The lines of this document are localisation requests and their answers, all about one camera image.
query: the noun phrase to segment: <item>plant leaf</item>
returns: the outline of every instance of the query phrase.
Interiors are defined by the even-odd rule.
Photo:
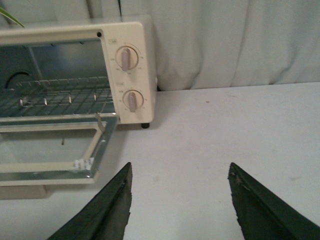
[[[14,16],[12,16],[9,12],[4,10],[2,7],[0,7],[0,14],[4,15],[8,19],[14,21],[16,24],[19,24],[21,27],[25,27],[18,19],[16,19]]]

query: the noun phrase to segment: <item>temperature knob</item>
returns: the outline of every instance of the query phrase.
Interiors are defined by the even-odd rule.
[[[130,90],[123,95],[123,103],[131,113],[135,113],[144,104],[144,97],[140,92]]]
[[[129,46],[120,47],[115,54],[116,63],[127,72],[135,68],[138,64],[138,54],[136,50]]]

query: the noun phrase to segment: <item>gray curtain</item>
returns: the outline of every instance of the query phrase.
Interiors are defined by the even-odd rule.
[[[23,23],[120,14],[118,0],[0,4]],[[161,90],[320,81],[319,0],[121,0],[121,7],[153,18]]]

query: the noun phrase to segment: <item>black rubber foot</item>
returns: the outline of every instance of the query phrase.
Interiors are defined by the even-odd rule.
[[[141,127],[142,127],[143,129],[147,129],[147,128],[150,127],[150,123],[141,123]]]

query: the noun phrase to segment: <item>wire rack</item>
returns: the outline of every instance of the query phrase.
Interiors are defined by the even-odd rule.
[[[18,82],[0,93],[0,118],[114,113],[106,76]]]

